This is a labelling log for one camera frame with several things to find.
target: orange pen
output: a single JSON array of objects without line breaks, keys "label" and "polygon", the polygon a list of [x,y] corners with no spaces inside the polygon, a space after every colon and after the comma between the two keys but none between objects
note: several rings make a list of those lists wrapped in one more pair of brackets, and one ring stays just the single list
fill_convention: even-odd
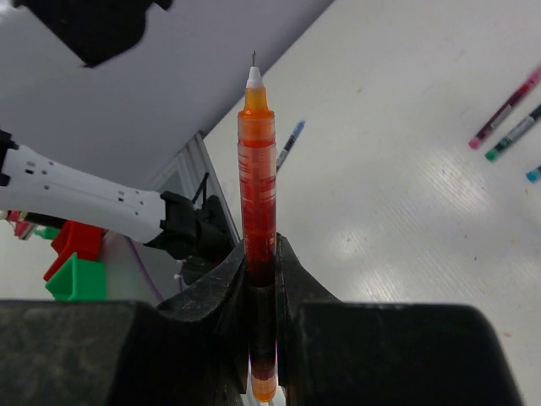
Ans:
[{"label": "orange pen", "polygon": [[252,391],[268,402],[276,393],[276,135],[255,52],[252,59],[244,109],[238,114],[238,168]]}]

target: blue pen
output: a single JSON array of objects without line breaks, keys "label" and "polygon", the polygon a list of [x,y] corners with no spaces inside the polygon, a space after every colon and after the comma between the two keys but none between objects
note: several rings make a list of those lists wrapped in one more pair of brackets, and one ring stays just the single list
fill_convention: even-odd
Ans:
[{"label": "blue pen", "polygon": [[292,134],[289,136],[289,140],[287,140],[286,146],[284,146],[284,149],[281,150],[280,155],[278,156],[278,159],[276,160],[276,171],[278,172],[283,165],[284,161],[286,161],[287,154],[289,154],[289,151],[293,148],[295,145],[295,142],[297,141],[297,138],[299,135],[303,132],[304,129],[304,123],[305,121],[300,121],[293,130]]}]

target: red container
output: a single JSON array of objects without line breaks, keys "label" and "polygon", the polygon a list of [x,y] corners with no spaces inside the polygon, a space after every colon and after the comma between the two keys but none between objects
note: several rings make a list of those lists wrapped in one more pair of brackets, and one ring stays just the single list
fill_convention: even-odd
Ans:
[{"label": "red container", "polygon": [[58,236],[51,242],[51,247],[58,252],[58,258],[43,279],[46,281],[51,279],[73,253],[77,253],[77,257],[81,260],[95,261],[100,254],[102,234],[101,228],[80,222],[66,222]]}]

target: table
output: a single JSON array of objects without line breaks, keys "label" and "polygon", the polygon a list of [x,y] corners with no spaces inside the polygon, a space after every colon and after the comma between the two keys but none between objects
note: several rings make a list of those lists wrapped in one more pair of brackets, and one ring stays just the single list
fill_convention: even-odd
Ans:
[{"label": "table", "polygon": [[[541,126],[496,164],[467,146],[539,62],[533,0],[336,0],[265,75],[282,148],[278,231],[343,300],[470,304],[541,402]],[[239,229],[237,112],[205,143]]]}]

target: white table surface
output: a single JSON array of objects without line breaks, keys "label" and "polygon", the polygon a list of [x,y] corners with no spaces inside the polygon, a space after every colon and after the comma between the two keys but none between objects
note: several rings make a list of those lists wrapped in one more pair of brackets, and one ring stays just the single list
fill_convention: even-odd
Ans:
[{"label": "white table surface", "polygon": [[[541,61],[541,2],[336,0],[265,76],[282,148],[278,231],[343,300],[461,303],[541,404],[541,125],[496,164],[469,139]],[[238,228],[240,101],[205,140]]]}]

